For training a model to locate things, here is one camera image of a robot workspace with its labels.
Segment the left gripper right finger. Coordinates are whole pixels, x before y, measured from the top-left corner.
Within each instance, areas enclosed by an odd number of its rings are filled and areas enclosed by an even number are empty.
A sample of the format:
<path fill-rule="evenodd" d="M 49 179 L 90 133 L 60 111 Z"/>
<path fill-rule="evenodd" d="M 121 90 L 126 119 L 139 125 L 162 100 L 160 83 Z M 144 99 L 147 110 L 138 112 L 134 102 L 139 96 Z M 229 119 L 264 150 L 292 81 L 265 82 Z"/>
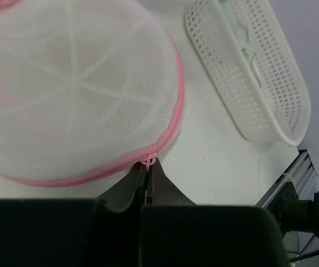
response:
<path fill-rule="evenodd" d="M 147 205 L 192 206 L 195 205 L 165 174 L 156 158 L 147 174 L 145 201 Z"/>

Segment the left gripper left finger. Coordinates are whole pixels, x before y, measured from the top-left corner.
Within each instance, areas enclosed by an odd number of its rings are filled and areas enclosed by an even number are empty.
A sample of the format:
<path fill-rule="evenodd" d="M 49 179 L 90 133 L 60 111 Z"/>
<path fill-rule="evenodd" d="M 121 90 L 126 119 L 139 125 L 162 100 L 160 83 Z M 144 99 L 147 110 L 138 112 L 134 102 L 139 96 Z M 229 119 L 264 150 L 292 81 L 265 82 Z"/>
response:
<path fill-rule="evenodd" d="M 137 163 L 114 186 L 97 197 L 99 204 L 111 212 L 122 213 L 131 207 L 140 207 L 144 202 L 147 183 L 146 166 Z"/>

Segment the white mesh laundry bag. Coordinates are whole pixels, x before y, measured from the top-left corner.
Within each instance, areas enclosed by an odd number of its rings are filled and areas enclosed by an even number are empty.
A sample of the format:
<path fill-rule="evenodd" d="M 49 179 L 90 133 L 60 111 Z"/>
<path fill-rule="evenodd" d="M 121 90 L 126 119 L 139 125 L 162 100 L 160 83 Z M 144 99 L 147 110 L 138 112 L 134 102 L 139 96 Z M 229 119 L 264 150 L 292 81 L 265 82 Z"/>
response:
<path fill-rule="evenodd" d="M 177 134 L 183 67 L 135 1 L 0 1 L 0 176 L 73 186 L 150 167 Z"/>

